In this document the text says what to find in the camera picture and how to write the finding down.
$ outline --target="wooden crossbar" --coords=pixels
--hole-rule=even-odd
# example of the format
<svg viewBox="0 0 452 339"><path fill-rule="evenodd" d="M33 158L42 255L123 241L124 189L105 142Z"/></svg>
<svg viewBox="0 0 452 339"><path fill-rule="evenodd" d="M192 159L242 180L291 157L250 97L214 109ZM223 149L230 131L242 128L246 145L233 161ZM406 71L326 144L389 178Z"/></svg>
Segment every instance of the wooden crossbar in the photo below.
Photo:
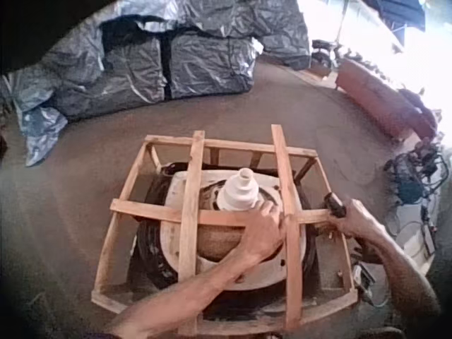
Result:
<svg viewBox="0 0 452 339"><path fill-rule="evenodd" d="M294 215L297 212L295 185L292 179L292 168L290 166L283 128L281 125L271 125L271 131L275 144L284 215ZM302 316L303 279L302 260L300 258L300 227L298 227L298 222L295 219L289 221L287 225L285 244L287 251L285 327L290 331L298 327L299 320Z"/></svg>
<svg viewBox="0 0 452 339"><path fill-rule="evenodd" d="M168 206L151 205L135 201L113 199L110 210L154 220L177 223L182 220L182 212L180 210ZM321 223L327 222L329 215L330 211L327 209L303 210L295 213L299 224L315 224L315 226L322 226ZM245 227L248 219L248 211L199 210L198 212L198 224L200 225Z"/></svg>
<svg viewBox="0 0 452 339"><path fill-rule="evenodd" d="M121 194L119 195L120 199L129 199L133 186L135 185L136 178L138 177L138 173L140 172L140 168L143 166L145 154L146 144L144 143L141 146L135 161L133 161L129 175L124 183ZM94 289L98 292L102 290L103 285L107 284L108 275L112 266L114 253L113 248L119 237L119 219L120 214L118 214L118 212L113 212L113 216L107 230L107 235L105 236L104 244L102 246L102 251L100 252L99 264L97 265Z"/></svg>
<svg viewBox="0 0 452 339"><path fill-rule="evenodd" d="M196 274L196 240L198 235L198 205L201 189L201 172L204 152L204 131L193 134L189 167L186 174L184 202L182 206L181 229L179 237L179 282ZM179 327L178 333L185 336L196 335L194 318Z"/></svg>
<svg viewBox="0 0 452 339"><path fill-rule="evenodd" d="M146 136L145 141L153 145L190 146L192 138L184 136ZM244 143L240 141L228 141L217 139L205 139L207 148L219 148L223 150L256 151L261 153L274 153L275 146L265 143ZM287 147L289 155L295 157L317 157L317 152L308 148Z"/></svg>

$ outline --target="wooden slat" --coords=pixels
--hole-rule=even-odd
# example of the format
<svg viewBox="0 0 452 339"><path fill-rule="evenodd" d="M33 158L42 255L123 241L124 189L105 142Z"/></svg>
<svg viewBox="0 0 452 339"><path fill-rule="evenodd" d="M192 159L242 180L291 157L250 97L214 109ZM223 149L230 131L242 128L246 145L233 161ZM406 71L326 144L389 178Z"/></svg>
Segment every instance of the wooden slat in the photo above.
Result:
<svg viewBox="0 0 452 339"><path fill-rule="evenodd" d="M179 238L179 282L196 274L196 240L198 235L198 205L204 152L204 131L193 134L189 167L186 174L184 205ZM196 319L179 327L179 334L196 335Z"/></svg>
<svg viewBox="0 0 452 339"><path fill-rule="evenodd" d="M124 187L122 188L121 194L119 194L119 198L121 200L127 200L129 199L133 186L135 185L136 178L138 177L138 174L140 172L140 168L142 168L144 163L144 155L146 154L146 147L147 144L144 143L136 158L135 161L132 164L132 167L129 171L129 175L127 176L126 182L124 183Z"/></svg>
<svg viewBox="0 0 452 339"><path fill-rule="evenodd" d="M113 199L110 210L127 215L133 215L154 220L164 220L180 223L182 212L174 208L159 205L150 205L149 203L138 203L135 201L122 201ZM245 227L246 220L249 219L249 212L232 212L226 210L199 210L198 224L225 226L225 227ZM321 210L303 210L295 213L299 224L324 225L328 220L330 211Z"/></svg>
<svg viewBox="0 0 452 339"><path fill-rule="evenodd" d="M132 164L124 187L119 195L122 200L128 199L131 195L136 178L140 172L140 168L143 166L146 146L146 143L141 146L135 161ZM112 256L114 253L113 248L119 237L120 217L121 216L117 212L113 212L113 216L107 230L107 235L105 236L104 244L102 246L102 251L100 252L99 264L97 265L97 273L94 283L94 289L97 291L101 291L102 286L107 284L107 279L112 266Z"/></svg>
<svg viewBox="0 0 452 339"><path fill-rule="evenodd" d="M91 301L95 304L119 314L128 304L108 297L96 291L91 292ZM346 309L358 302L358 293L352 290L343 296L330 300L316 307L309 307L303 313L299 326L307 325L331 316L342 309ZM248 335L257 333L278 332L284 330L284 318L281 316L264 316L250 321L207 321L199 322L199 335Z"/></svg>
<svg viewBox="0 0 452 339"><path fill-rule="evenodd" d="M148 144L148 152L150 159L153 161L153 164L155 166L155 172L160 173L160 170L162 169L162 164L160 164L160 159L157 155L157 150L155 149L155 146L150 143Z"/></svg>
<svg viewBox="0 0 452 339"><path fill-rule="evenodd" d="M314 170L321 179L320 185L322 186L319 187L319 189L323 190L323 195L330 193L330 183L328 182L328 178L326 177L322 163L318 158L316 159L316 163L314 164ZM335 242L335 253L332 255L340 258L344 289L346 291L349 291L355 288L355 284L353 283L352 264L350 263L347 240L345 239L344 234L341 232L334 232L333 236Z"/></svg>
<svg viewBox="0 0 452 339"><path fill-rule="evenodd" d="M218 148L210 149L210 164L217 165L220 163L220 150Z"/></svg>
<svg viewBox="0 0 452 339"><path fill-rule="evenodd" d="M257 168L259 163L261 162L262 153L261 152L253 152L251 156L251 162L249 163L250 168Z"/></svg>
<svg viewBox="0 0 452 339"><path fill-rule="evenodd" d="M303 177L306 175L306 173L311 169L312 165L316 163L316 158L311 157L306 161L306 164L301 168L301 170L298 172L298 174L295 176L294 181L300 182Z"/></svg>
<svg viewBox="0 0 452 339"><path fill-rule="evenodd" d="M294 215L295 205L295 185L292 180L292 168L290 166L289 154L284 139L281 125L271 125L273 143L275 144L276 162L278 164L278 176L280 178L280 189L282 204L285 215ZM298 326L302 315L302 260L300 258L300 227L297 222L287 225L286 234L286 314L285 327L293 330Z"/></svg>
<svg viewBox="0 0 452 339"><path fill-rule="evenodd" d="M154 145L190 146L191 138L176 136L146 136L145 141ZM205 139L207 148L219 148L225 150L257 151L261 153L274 153L275 146L265 143L244 143L240 141ZM290 155L295 157L317 157L317 152L308 148L287 147Z"/></svg>

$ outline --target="hand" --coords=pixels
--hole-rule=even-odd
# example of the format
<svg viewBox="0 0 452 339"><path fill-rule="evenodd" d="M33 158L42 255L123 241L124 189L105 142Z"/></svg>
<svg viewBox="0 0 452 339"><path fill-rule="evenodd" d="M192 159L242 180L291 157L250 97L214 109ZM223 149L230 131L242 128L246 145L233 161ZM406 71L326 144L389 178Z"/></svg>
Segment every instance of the hand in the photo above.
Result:
<svg viewBox="0 0 452 339"><path fill-rule="evenodd" d="M237 250L260 263L271 256L285 237L285 222L280 221L280 209L271 201L259 201L250 218Z"/></svg>
<svg viewBox="0 0 452 339"><path fill-rule="evenodd" d="M329 218L342 233L371 243L386 233L384 226L370 214L361 201L355 199L347 201L345 208L347 209L345 218L336 218L333 215Z"/></svg>

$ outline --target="tarp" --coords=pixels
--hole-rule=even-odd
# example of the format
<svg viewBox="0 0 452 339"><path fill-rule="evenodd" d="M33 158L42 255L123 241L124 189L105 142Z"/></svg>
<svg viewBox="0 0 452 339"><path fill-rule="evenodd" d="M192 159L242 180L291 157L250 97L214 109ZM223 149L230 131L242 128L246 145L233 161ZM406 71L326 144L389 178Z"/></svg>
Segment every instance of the tarp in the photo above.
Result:
<svg viewBox="0 0 452 339"><path fill-rule="evenodd" d="M90 85L62 84L50 105L73 121L164 100L166 80L157 38L116 47L103 64L105 71Z"/></svg>
<svg viewBox="0 0 452 339"><path fill-rule="evenodd" d="M250 90L261 48L252 38L213 38L195 32L176 36L169 67L172 98Z"/></svg>
<svg viewBox="0 0 452 339"><path fill-rule="evenodd" d="M107 46L102 31L106 37L105 27L118 18L148 37L137 41L134 35L126 44ZM47 156L66 118L169 99L164 96L167 79L173 98L249 90L258 54L253 38L284 64L309 67L307 28L297 0L119 0L106 6L39 63L9 76L28 139L27 165ZM169 44L164 51L162 41ZM31 115L35 124L24 128L24 117ZM46 133L50 137L44 145Z"/></svg>

